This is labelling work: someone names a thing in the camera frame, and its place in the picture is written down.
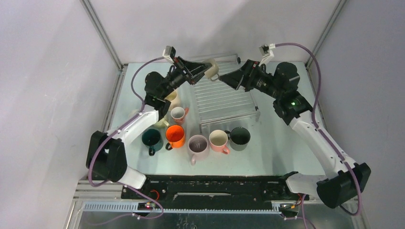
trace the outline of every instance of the dish rack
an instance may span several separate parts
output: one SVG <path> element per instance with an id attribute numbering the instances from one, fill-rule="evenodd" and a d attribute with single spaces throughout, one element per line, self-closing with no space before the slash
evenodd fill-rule
<path id="1" fill-rule="evenodd" d="M 241 67 L 237 54 L 215 56 L 214 59 L 219 67 L 219 75 Z M 259 108 L 252 94 L 245 92 L 243 87 L 236 91 L 219 80 L 211 81 L 203 78 L 192 87 L 192 90 L 197 104 L 195 113 L 199 120 L 200 133 L 211 125 L 242 119 L 255 119 L 256 122 L 259 120 Z"/>

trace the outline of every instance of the white mug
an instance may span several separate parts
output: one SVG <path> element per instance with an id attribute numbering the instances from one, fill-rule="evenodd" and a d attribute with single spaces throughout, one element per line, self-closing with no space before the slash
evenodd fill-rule
<path id="1" fill-rule="evenodd" d="M 174 107 L 170 112 L 171 117 L 176 122 L 177 125 L 183 125 L 186 121 L 186 115 L 189 112 L 189 108 Z"/>
<path id="2" fill-rule="evenodd" d="M 202 161 L 210 154 L 208 140 L 202 135 L 194 135 L 190 137 L 187 143 L 187 149 L 192 155 L 191 165 L 195 165 L 196 161 Z"/>
<path id="3" fill-rule="evenodd" d="M 172 111 L 174 107 L 180 106 L 181 100 L 179 94 L 177 93 L 177 89 L 166 96 L 165 99 L 170 101 L 169 111 Z"/>

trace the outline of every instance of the orange mug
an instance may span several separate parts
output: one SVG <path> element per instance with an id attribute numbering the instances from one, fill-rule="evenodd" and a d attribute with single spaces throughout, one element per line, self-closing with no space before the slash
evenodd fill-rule
<path id="1" fill-rule="evenodd" d="M 173 148 L 180 148 L 186 142 L 186 134 L 183 127 L 179 125 L 172 125 L 166 130 L 166 138 L 169 143 L 166 144 L 167 150 Z"/>

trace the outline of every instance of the metal frame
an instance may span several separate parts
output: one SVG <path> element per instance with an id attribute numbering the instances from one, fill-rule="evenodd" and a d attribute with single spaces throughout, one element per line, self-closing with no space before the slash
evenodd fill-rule
<path id="1" fill-rule="evenodd" d="M 110 55 L 111 55 L 111 58 L 113 58 L 113 61 L 115 62 L 117 68 L 119 70 L 122 70 L 122 67 L 123 67 L 122 62 L 119 59 L 118 54 L 115 51 L 113 44 L 111 43 L 110 39 L 108 38 L 107 33 L 104 30 L 104 27 L 101 24 L 101 21 L 98 18 L 96 11 L 94 10 L 94 7 L 91 4 L 90 0 L 80 0 L 80 1 L 83 4 L 83 7 L 88 14 L 90 21 L 93 23 L 94 28 L 96 29 L 98 35 L 100 36 L 101 41 L 106 46 L 108 53 L 110 53 Z"/>
<path id="2" fill-rule="evenodd" d="M 346 5 L 346 3 L 349 0 L 340 0 L 338 2 L 338 4 L 336 5 L 335 9 L 333 10 L 332 15 L 330 16 L 328 22 L 325 25 L 325 28 L 323 29 L 318 41 L 315 44 L 315 47 L 312 50 L 312 53 L 316 56 L 317 53 L 319 52 L 319 50 L 321 49 L 324 41 L 326 40 L 326 38 L 328 37 L 333 25 L 336 22 L 336 19 L 339 17 L 343 7 Z M 307 67 L 307 69 L 309 69 L 312 65 L 313 59 L 312 57 L 309 57 L 307 62 L 305 63 L 305 66 Z"/>
<path id="3" fill-rule="evenodd" d="M 120 93 L 120 90 L 122 88 L 122 83 L 124 79 L 124 75 L 127 70 L 127 65 L 123 65 L 121 60 L 119 59 L 119 56 L 117 52 L 114 49 L 113 44 L 111 43 L 111 40 L 109 39 L 99 17 L 97 16 L 93 5 L 91 4 L 90 0 L 80 0 L 85 11 L 87 12 L 90 21 L 93 23 L 97 33 L 100 36 L 100 39 L 102 40 L 103 44 L 105 45 L 107 51 L 111 55 L 111 58 L 113 59 L 114 63 L 116 64 L 117 68 L 120 70 L 119 76 L 117 77 L 117 80 L 114 84 L 114 89 L 113 93 L 111 95 L 111 100 L 103 121 L 102 125 L 102 130 L 106 131 L 110 128 L 111 125 L 111 120 L 114 115 L 114 110 L 117 105 L 117 100 L 118 96 Z M 316 55 L 320 48 L 322 47 L 325 39 L 329 35 L 334 23 L 336 22 L 336 19 L 340 15 L 343 7 L 345 6 L 346 2 L 348 0 L 340 0 L 338 4 L 336 5 L 331 17 L 329 18 L 324 30 L 322 31 L 321 36 L 319 37 L 314 49 L 313 53 Z M 307 70 L 310 69 L 311 65 L 313 63 L 312 58 L 309 58 L 306 61 L 306 67 Z M 128 203 L 133 203 L 133 202 L 142 202 L 145 200 L 142 199 L 133 199 L 133 200 L 128 200 L 128 199 L 121 199 L 121 190 L 122 186 L 116 183 L 107 183 L 101 187 L 92 187 L 89 185 L 87 180 L 80 180 L 78 182 L 77 188 L 75 195 L 72 200 L 72 204 L 69 208 L 69 213 L 66 218 L 65 222 L 65 229 L 76 229 L 79 228 L 79 223 L 80 219 L 82 216 L 82 212 L 85 208 L 85 205 L 87 202 L 105 202 L 105 203 L 118 203 L 123 204 L 123 205 L 128 205 Z M 356 204 L 355 199 L 350 200 L 346 202 L 346 206 L 348 207 L 348 210 L 354 211 L 357 204 Z M 280 201 L 272 201 L 274 204 L 283 204 L 283 203 L 293 203 L 294 201 L 285 201 L 285 200 L 280 200 Z M 306 201 L 306 204 L 323 204 L 320 199 L 316 199 L 311 197 L 309 201 Z M 361 214 L 360 217 L 353 217 L 353 225 L 354 228 L 356 229 L 363 229 L 363 228 L 370 228 L 370 225 L 368 224 L 367 217 L 363 213 Z"/>

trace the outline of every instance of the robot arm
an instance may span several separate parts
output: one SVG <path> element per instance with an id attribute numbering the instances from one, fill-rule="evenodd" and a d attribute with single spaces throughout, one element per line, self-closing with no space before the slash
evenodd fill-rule
<path id="1" fill-rule="evenodd" d="M 166 77 L 157 72 L 151 72 L 146 76 L 145 107 L 137 119 L 131 118 L 132 121 L 128 120 L 126 126 L 108 130 L 106 133 L 96 131 L 92 134 L 86 160 L 87 168 L 90 167 L 90 162 L 102 142 L 117 131 L 117 134 L 105 144 L 94 163 L 93 172 L 103 179 L 141 188 L 146 176 L 128 166 L 125 149 L 148 127 L 166 115 L 170 106 L 170 101 L 165 99 L 166 96 L 184 82 L 193 85 L 204 76 L 210 78 L 218 73 L 217 70 L 212 71 L 213 68 L 217 69 L 217 66 L 213 66 L 210 62 L 190 62 L 180 56 L 175 57 L 175 54 L 176 50 L 171 46 L 167 46 L 163 51 L 163 57 L 173 64 Z"/>
<path id="2" fill-rule="evenodd" d="M 272 56 L 268 47 L 262 46 L 264 59 Z M 335 208 L 347 200 L 355 197 L 357 191 L 347 167 L 347 162 L 353 169 L 360 185 L 361 192 L 367 183 L 371 170 L 367 164 L 357 164 L 333 140 L 329 133 L 321 126 L 316 127 L 311 119 L 312 106 L 297 91 L 299 75 L 294 64 L 282 62 L 276 67 L 274 75 L 266 73 L 266 65 L 252 60 L 238 70 L 221 75 L 219 80 L 234 89 L 240 86 L 245 91 L 254 88 L 275 98 L 273 107 L 277 115 L 296 131 L 310 147 L 319 160 L 325 176 L 309 176 L 298 172 L 291 172 L 281 178 L 281 183 L 292 193 L 304 193 L 319 197 L 326 206 Z M 331 144 L 342 153 L 344 161 L 336 154 Z"/>

